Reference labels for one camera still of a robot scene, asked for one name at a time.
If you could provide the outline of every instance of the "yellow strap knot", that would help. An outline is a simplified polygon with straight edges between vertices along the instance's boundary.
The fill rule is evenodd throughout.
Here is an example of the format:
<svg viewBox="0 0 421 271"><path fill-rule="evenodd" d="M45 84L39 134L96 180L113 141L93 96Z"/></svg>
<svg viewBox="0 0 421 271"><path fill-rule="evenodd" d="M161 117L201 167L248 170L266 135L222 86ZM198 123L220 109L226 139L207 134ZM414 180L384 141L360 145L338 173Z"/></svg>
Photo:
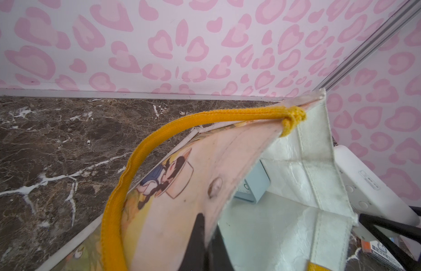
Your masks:
<svg viewBox="0 0 421 271"><path fill-rule="evenodd" d="M290 134L290 132L302 121L307 118L304 110L300 107L292 106L288 109L288 114L283 117L281 124L283 126L283 132L280 137L285 137Z"/></svg>
<svg viewBox="0 0 421 271"><path fill-rule="evenodd" d="M121 212L132 179L144 159L165 140L186 129L221 121L252 121L260 119L282 119L282 137L288 135L296 125L304 121L306 114L299 107L284 106L244 109L224 109L200 112L184 116L162 126L137 146L128 160L126 169L112 191L102 217L101 246L102 262L106 271L127 271L123 244L121 242Z"/></svg>

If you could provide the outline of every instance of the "pink leopard print wallpaper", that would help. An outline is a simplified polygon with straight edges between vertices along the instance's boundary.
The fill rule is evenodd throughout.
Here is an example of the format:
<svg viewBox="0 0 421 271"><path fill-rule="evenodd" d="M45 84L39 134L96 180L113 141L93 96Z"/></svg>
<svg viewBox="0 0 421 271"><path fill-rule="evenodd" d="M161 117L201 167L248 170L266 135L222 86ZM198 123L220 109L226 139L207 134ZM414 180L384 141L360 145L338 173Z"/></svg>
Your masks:
<svg viewBox="0 0 421 271"><path fill-rule="evenodd" d="M403 2L0 0L0 88L294 97Z"/></svg>
<svg viewBox="0 0 421 271"><path fill-rule="evenodd" d="M331 89L327 106L336 141L421 207L421 12Z"/></svg>

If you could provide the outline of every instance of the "small box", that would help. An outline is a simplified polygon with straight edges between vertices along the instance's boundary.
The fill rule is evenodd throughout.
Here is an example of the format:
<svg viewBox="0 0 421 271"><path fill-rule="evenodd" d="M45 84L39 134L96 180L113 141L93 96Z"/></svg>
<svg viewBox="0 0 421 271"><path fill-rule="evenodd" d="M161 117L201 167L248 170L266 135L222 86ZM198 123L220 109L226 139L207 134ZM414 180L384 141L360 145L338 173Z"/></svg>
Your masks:
<svg viewBox="0 0 421 271"><path fill-rule="evenodd" d="M271 181L259 160L245 177L244 181L240 183L234 197L251 204L256 204L270 184Z"/></svg>

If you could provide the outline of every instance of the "brown marble surface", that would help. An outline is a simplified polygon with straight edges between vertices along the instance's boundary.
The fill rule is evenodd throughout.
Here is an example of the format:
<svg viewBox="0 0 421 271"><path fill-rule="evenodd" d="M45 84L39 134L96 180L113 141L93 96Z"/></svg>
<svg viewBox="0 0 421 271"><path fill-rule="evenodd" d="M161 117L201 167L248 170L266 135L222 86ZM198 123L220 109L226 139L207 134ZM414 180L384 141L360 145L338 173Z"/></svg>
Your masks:
<svg viewBox="0 0 421 271"><path fill-rule="evenodd" d="M268 102L0 98L0 271L34 270L98 217L132 150L185 114ZM188 131L159 146L137 179ZM346 270L387 270L352 238Z"/></svg>

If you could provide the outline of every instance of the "power strip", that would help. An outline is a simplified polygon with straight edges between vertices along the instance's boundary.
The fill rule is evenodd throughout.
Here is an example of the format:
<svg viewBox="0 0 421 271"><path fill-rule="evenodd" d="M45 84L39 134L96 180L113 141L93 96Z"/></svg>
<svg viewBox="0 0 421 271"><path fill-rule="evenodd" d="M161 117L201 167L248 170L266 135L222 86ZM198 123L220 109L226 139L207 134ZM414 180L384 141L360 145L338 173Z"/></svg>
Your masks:
<svg viewBox="0 0 421 271"><path fill-rule="evenodd" d="M420 223L417 214L347 147L335 146L334 156L349 202L358 214L375 215L412 226ZM388 237L398 236L390 230L378 228ZM376 240L361 224L353 230L364 241Z"/></svg>

